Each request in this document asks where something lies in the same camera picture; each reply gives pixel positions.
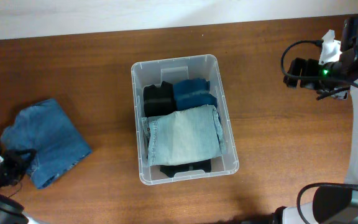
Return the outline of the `dark blue jeans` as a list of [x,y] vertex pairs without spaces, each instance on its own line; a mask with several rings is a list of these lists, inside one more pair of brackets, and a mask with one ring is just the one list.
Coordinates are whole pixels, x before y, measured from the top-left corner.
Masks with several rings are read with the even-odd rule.
[[34,149],[27,174],[45,189],[93,151],[57,100],[51,98],[21,110],[0,141],[8,150]]

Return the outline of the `teal blue garment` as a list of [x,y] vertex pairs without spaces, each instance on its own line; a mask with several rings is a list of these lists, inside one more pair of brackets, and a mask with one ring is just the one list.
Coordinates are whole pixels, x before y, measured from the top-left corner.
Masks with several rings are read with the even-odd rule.
[[183,80],[174,84],[173,95],[178,111],[203,105],[218,107],[216,97],[210,93],[210,81],[203,78]]

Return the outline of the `light blue jeans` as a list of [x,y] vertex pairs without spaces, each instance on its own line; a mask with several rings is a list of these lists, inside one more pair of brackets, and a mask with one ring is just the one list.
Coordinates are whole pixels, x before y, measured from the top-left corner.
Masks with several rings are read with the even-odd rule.
[[148,141],[148,166],[178,166],[227,153],[223,127],[213,105],[143,117],[142,130]]

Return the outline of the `black garment with tape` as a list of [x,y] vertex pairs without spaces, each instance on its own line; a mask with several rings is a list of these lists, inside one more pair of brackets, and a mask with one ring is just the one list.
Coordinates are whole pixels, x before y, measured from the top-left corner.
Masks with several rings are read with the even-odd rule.
[[162,82],[144,88],[144,113],[146,117],[168,115],[177,110],[173,95],[173,85]]

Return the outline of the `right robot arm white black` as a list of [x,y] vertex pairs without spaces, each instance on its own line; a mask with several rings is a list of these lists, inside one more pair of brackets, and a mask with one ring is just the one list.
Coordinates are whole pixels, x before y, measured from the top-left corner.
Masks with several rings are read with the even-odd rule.
[[319,60],[296,58],[283,82],[317,92],[318,100],[328,97],[352,99],[352,145],[344,183],[317,182],[304,186],[295,207],[280,207],[253,223],[358,223],[358,15],[344,21],[340,41],[330,30],[311,43],[321,48]]

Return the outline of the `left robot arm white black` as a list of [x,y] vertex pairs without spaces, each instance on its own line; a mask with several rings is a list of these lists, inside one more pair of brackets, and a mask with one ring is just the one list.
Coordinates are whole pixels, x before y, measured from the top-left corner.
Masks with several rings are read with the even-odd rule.
[[[35,149],[7,151],[0,163],[0,188],[22,185],[21,180],[36,155]],[[10,196],[0,194],[0,224],[43,223],[24,211],[24,207]]]

